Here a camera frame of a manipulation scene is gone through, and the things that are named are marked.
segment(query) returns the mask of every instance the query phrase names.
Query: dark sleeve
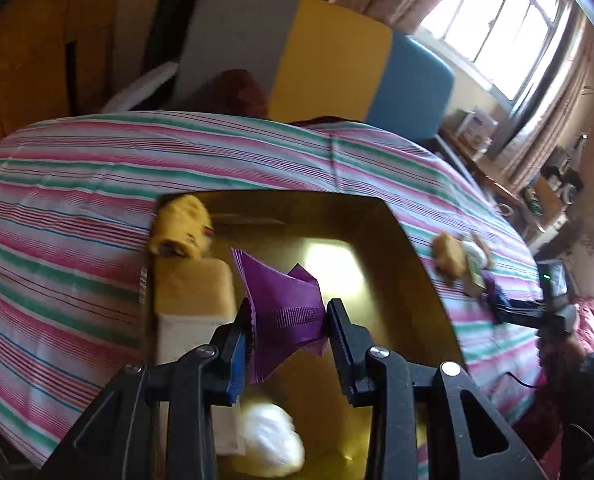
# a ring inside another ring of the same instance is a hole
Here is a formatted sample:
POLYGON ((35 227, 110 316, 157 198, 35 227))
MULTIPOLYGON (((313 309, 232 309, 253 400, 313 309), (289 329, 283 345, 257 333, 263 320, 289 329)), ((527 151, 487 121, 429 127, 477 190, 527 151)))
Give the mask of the dark sleeve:
POLYGON ((594 353, 579 365, 558 398, 564 435, 560 480, 592 478, 594 466, 594 353))

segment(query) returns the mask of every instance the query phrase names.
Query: screw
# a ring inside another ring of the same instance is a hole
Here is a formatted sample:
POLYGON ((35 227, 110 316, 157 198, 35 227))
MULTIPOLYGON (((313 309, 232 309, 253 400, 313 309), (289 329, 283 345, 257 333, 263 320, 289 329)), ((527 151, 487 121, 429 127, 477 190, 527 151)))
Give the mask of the screw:
POLYGON ((378 345, 371 347, 370 350, 368 350, 368 352, 370 352, 371 356, 373 356, 377 359, 383 359, 390 355, 390 350, 385 348, 385 346, 378 346, 378 345))
POLYGON ((143 367, 141 365, 131 365, 130 363, 123 365, 123 370, 130 375, 136 375, 141 372, 142 369, 143 367))
POLYGON ((461 367, 452 361, 446 361, 442 364, 442 372, 451 377, 456 377, 461 373, 461 367))
POLYGON ((197 346, 197 348, 195 348, 194 351, 197 352, 197 354, 199 354, 199 357, 203 357, 204 359, 212 357, 217 353, 217 349, 212 345, 197 346))

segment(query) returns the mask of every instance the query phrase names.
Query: window frame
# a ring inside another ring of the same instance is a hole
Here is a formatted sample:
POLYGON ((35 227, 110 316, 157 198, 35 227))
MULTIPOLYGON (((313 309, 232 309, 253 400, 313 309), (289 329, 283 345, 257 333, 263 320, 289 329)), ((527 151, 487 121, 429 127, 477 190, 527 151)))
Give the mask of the window frame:
POLYGON ((434 47, 434 49, 437 50, 440 55, 441 54, 443 54, 443 55, 450 54, 449 56, 447 56, 450 59, 450 61, 454 62, 460 68, 464 69, 464 71, 468 75, 470 75, 473 79, 475 79, 481 86, 483 86, 483 88, 494 99, 496 99, 497 102, 499 102, 499 104, 502 106, 502 108, 504 108, 507 112, 510 112, 513 109, 513 107, 517 104, 517 102, 519 102, 522 99, 522 96, 526 90, 526 87, 532 81, 533 76, 534 76, 537 68, 539 67, 539 63, 542 61, 544 54, 548 50, 548 47, 550 46, 550 43, 552 42, 552 39, 555 36, 555 33, 560 25, 561 17, 564 14, 564 9, 566 7, 566 0, 557 0, 557 3, 558 3, 557 12, 555 13, 555 17, 552 19, 552 21, 549 19, 546 12, 538 4, 538 2, 536 0, 528 0, 528 7, 526 9, 526 13, 524 14, 523 19, 524 20, 526 19, 526 16, 528 15, 528 11, 530 10, 530 6, 534 6, 539 11, 539 13, 541 14, 544 21, 546 22, 546 26, 548 27, 548 32, 546 34, 546 37, 544 38, 543 44, 541 45, 541 50, 539 51, 539 54, 536 57, 535 62, 533 63, 530 70, 528 70, 526 77, 523 80, 522 85, 519 87, 519 89, 517 90, 517 93, 514 96, 514 99, 512 99, 512 100, 507 98, 506 95, 503 92, 501 92, 501 90, 499 88, 497 88, 493 82, 491 82, 486 76, 484 76, 479 71, 477 66, 475 65, 477 58, 481 54, 481 51, 483 51, 484 46, 486 45, 486 42, 490 38, 490 34, 492 33, 494 26, 496 25, 496 20, 499 18, 499 15, 501 14, 501 11, 504 8, 504 5, 506 4, 506 0, 502 0, 501 4, 499 5, 497 14, 494 17, 494 20, 491 22, 490 28, 488 29, 488 33, 486 34, 486 37, 484 38, 484 41, 481 44, 481 47, 479 47, 479 50, 477 52, 477 55, 475 56, 475 59, 472 61, 469 60, 468 58, 466 58, 465 56, 463 56, 459 51, 457 51, 453 46, 451 46, 449 43, 447 43, 445 41, 445 38, 448 35, 450 28, 452 27, 459 11, 461 10, 461 7, 463 6, 464 1, 465 0, 459 1, 459 3, 457 5, 457 7, 455 8, 455 11, 452 15, 452 18, 450 19, 450 22, 448 23, 448 26, 446 27, 445 32, 443 33, 443 35, 440 38, 436 38, 429 30, 423 28, 422 26, 420 26, 418 28, 418 31, 422 30, 423 32, 420 34, 418 34, 416 32, 415 36, 423 44, 426 44, 427 46, 429 46, 431 48, 434 47), (488 84, 483 85, 482 80, 486 81, 488 84))

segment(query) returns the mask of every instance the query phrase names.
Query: golden tray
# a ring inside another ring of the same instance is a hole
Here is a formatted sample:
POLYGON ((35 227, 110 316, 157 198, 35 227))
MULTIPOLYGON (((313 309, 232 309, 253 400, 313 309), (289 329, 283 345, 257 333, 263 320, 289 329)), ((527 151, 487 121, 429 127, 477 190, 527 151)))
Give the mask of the golden tray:
MULTIPOLYGON (((233 190, 193 193, 213 222, 212 256, 230 265, 238 304, 246 291, 232 260, 242 249, 288 272, 300 263, 317 278, 324 304, 341 298, 350 320, 376 344, 415 363, 463 364, 452 326, 408 237, 378 198, 310 191, 233 190)), ((161 197, 163 206, 178 195, 161 197)), ((150 348, 154 314, 146 288, 150 348)), ((295 479, 361 479, 365 473, 370 408, 352 408, 341 393, 330 346, 323 358, 300 350, 263 384, 247 386, 242 402, 263 395, 294 419, 306 450, 295 479)), ((219 457, 222 479, 251 478, 219 457)))

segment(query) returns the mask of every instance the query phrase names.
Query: hand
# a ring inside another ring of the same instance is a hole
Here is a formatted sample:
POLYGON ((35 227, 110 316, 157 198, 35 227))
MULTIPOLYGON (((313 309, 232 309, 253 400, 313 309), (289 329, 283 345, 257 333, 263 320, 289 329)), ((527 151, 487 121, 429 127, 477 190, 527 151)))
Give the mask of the hand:
POLYGON ((586 352, 576 334, 564 339, 552 339, 540 331, 538 336, 539 364, 546 371, 548 385, 558 390, 567 375, 584 362, 586 352))

